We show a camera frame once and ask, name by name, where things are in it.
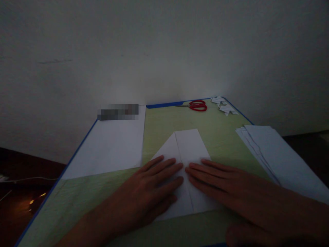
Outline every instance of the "white cable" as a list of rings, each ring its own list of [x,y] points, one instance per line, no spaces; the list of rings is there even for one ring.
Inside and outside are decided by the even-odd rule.
[[[18,179],[18,180],[7,180],[7,181],[3,181],[3,182],[0,182],[0,183],[18,182],[18,181],[23,181],[23,180],[28,180],[28,179],[57,180],[58,178],[32,177],[32,178],[23,178],[23,179]]]
[[[6,196],[8,196],[9,193],[12,192],[12,191],[13,191],[13,190],[10,190],[7,194],[5,194],[4,197],[2,197],[2,198],[0,199],[0,201],[2,201]]]

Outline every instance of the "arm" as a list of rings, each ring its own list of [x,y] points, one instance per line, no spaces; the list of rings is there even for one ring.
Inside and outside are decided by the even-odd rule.
[[[162,187],[159,184],[182,169],[183,164],[173,165],[174,158],[162,160],[163,155],[140,168],[113,195],[85,214],[56,247],[102,246],[121,234],[150,224],[167,211],[177,200],[172,193],[183,178]]]

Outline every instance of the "stack of paper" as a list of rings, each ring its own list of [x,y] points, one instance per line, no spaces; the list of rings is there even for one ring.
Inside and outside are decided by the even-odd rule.
[[[174,132],[153,158],[160,155],[164,155],[165,160],[176,158],[176,162],[182,162],[184,167],[187,167],[190,162],[200,163],[200,159],[202,158],[210,160],[208,151],[197,129]],[[219,203],[206,196],[189,182],[184,169],[180,170],[169,181],[172,181],[178,176],[184,178],[183,184],[174,193],[178,200],[168,211],[157,217],[156,220],[166,220],[178,216],[205,212],[219,207]]]
[[[245,125],[236,132],[276,184],[329,204],[329,189],[274,129]]]

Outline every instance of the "light green paper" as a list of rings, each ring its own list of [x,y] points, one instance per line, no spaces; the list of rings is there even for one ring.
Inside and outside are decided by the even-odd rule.
[[[206,112],[185,107],[146,109],[143,164],[174,131],[198,129],[213,161],[269,179],[235,129],[250,124],[241,115],[225,116],[205,100]],[[52,246],[82,215],[111,195],[137,169],[60,180],[19,246]],[[221,207],[217,211],[178,217],[115,239],[109,246],[202,246],[225,241],[227,227],[241,219]]]

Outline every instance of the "scissors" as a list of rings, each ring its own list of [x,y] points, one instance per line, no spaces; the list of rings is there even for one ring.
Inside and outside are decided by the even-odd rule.
[[[204,101],[192,101],[188,105],[180,105],[183,107],[189,107],[192,110],[196,111],[206,111],[208,107],[206,106],[206,103]]]

